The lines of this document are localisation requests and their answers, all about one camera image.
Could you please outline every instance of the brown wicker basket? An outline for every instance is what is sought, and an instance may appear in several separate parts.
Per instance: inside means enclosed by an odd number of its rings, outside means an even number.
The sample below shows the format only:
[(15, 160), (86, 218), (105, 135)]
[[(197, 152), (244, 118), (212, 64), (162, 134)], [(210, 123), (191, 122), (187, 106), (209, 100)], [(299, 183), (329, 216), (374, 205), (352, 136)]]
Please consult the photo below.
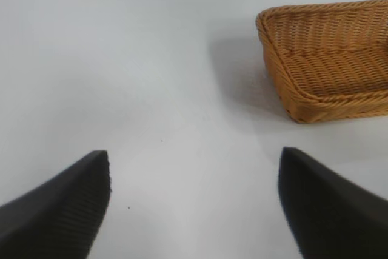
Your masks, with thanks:
[(275, 7), (256, 25), (295, 121), (388, 114), (388, 0)]

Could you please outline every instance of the wicker basket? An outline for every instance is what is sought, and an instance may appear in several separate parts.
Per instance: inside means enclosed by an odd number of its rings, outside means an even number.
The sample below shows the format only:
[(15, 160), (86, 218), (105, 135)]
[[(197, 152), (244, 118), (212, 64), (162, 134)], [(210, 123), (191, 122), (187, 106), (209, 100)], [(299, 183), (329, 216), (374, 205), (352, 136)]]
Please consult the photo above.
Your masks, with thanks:
[(295, 121), (388, 114), (388, 0), (275, 7), (256, 25)]

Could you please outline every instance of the white table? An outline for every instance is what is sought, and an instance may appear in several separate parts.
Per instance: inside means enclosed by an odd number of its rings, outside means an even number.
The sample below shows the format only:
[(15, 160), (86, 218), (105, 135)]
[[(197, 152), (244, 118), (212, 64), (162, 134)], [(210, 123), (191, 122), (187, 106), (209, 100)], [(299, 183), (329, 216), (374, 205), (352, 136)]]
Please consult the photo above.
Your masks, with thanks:
[(0, 0), (0, 203), (107, 149), (91, 259), (300, 258), (283, 146), (388, 197), (388, 118), (295, 124), (264, 71), (256, 14), (333, 1)]

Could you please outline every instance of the white surface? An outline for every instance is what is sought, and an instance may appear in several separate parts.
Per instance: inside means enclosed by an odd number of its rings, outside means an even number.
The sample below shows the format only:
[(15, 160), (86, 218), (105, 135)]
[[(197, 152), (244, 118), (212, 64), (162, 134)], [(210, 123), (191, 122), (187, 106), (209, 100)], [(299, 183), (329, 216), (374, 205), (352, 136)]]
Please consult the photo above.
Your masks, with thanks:
[(295, 124), (264, 70), (256, 14), (332, 1), (0, 0), (0, 203), (107, 149), (91, 259), (300, 259), (283, 146), (388, 198), (388, 118)]

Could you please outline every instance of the basket rim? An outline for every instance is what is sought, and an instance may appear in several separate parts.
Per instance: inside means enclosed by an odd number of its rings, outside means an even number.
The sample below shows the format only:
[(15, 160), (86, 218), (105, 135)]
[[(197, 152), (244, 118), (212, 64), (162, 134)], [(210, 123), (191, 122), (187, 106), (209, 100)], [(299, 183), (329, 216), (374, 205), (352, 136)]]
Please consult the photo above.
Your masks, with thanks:
[(346, 101), (358, 101), (364, 103), (369, 98), (374, 98), (373, 103), (376, 103), (376, 98), (381, 100), (388, 97), (388, 90), (376, 90), (371, 92), (361, 92), (353, 94), (335, 94), (330, 96), (317, 96), (312, 93), (306, 92), (301, 89), (298, 83), (293, 78), (290, 70), (285, 65), (283, 56), (280, 54), (278, 47), (275, 42), (272, 41), (272, 37), (268, 32), (268, 20), (274, 15), (282, 15), (289, 13), (316, 13), (316, 12), (338, 12), (343, 10), (362, 10), (369, 7), (388, 7), (388, 0), (365, 0), (365, 1), (353, 1), (353, 2), (334, 2), (325, 4), (303, 4), (303, 5), (284, 5), (279, 7), (271, 7), (263, 10), (256, 17), (256, 26), (259, 31), (259, 37), (263, 43), (264, 49), (272, 49), (279, 63), (284, 70), (284, 77), (287, 78), (289, 83), (292, 85), (292, 89), (296, 91), (300, 97), (307, 103), (314, 103), (316, 105), (321, 104), (324, 106), (328, 103), (343, 103)]

